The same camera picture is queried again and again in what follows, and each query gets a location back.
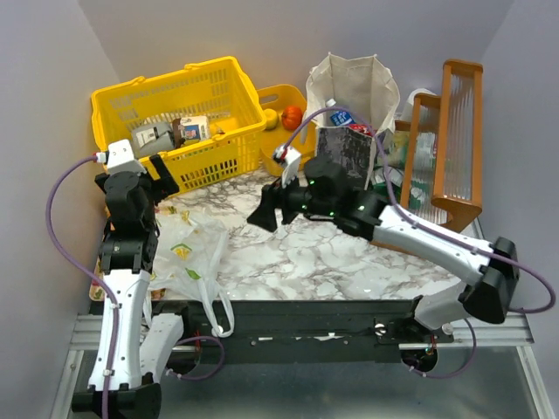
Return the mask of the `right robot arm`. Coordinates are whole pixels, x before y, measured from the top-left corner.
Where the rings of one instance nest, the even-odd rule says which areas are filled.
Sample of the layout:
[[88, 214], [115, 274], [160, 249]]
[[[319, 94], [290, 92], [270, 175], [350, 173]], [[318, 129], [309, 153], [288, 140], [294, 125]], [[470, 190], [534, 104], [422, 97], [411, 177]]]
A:
[[287, 172], [264, 186], [248, 223], [274, 232], [298, 215], [329, 221], [352, 237], [408, 251], [459, 278], [457, 285], [416, 298], [407, 325], [432, 331], [460, 319], [504, 322], [519, 279], [513, 242], [462, 236], [413, 216], [376, 192], [355, 186], [343, 166], [328, 158], [309, 160], [303, 172], [307, 186]]

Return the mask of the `white plastic grocery bag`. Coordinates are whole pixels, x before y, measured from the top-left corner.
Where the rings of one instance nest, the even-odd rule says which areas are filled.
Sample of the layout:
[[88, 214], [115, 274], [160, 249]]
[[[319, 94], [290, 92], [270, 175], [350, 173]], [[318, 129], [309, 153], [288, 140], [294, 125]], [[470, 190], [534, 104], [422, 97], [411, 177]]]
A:
[[149, 290], [165, 289], [200, 302], [211, 334], [230, 337], [235, 328], [234, 312], [217, 281], [229, 231], [203, 212], [171, 206], [159, 209], [155, 220], [160, 235]]

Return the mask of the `beige canvas tote bag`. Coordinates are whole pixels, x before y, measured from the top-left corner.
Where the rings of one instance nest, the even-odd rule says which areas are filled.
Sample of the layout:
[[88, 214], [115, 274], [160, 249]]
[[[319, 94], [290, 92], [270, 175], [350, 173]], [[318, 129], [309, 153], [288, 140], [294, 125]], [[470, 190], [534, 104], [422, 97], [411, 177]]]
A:
[[[373, 177], [376, 140], [395, 131], [400, 92], [390, 68], [375, 55], [346, 59], [330, 53], [310, 71], [306, 92], [306, 115], [315, 124], [315, 154], [341, 164], [349, 180], [366, 189]], [[337, 106], [327, 107], [329, 99]], [[333, 127], [329, 114], [334, 110], [350, 113], [356, 124], [375, 129], [375, 135]]]

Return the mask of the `red snack bag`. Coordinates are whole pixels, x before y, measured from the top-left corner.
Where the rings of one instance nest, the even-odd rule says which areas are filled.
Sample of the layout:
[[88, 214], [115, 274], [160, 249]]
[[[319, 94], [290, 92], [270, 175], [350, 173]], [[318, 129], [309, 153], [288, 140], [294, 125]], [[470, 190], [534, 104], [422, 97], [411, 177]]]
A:
[[368, 136], [374, 136], [376, 133], [375, 129], [370, 129], [368, 126], [363, 124], [350, 124], [349, 128], [352, 129], [353, 131], [356, 131], [357, 133], [368, 135]]

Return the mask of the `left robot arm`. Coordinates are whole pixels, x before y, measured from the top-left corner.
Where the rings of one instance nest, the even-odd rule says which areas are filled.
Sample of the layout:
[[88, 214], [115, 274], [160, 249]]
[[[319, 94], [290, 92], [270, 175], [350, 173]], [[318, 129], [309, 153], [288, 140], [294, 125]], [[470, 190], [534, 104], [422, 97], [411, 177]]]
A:
[[173, 346], [183, 335], [179, 314], [156, 315], [141, 335], [149, 309], [148, 282], [159, 229], [155, 206], [178, 187], [161, 161], [160, 179], [123, 148], [99, 154], [107, 172], [95, 179], [110, 217], [100, 247], [105, 298], [100, 343], [87, 389], [72, 397], [80, 418], [156, 418], [162, 404], [160, 380]]

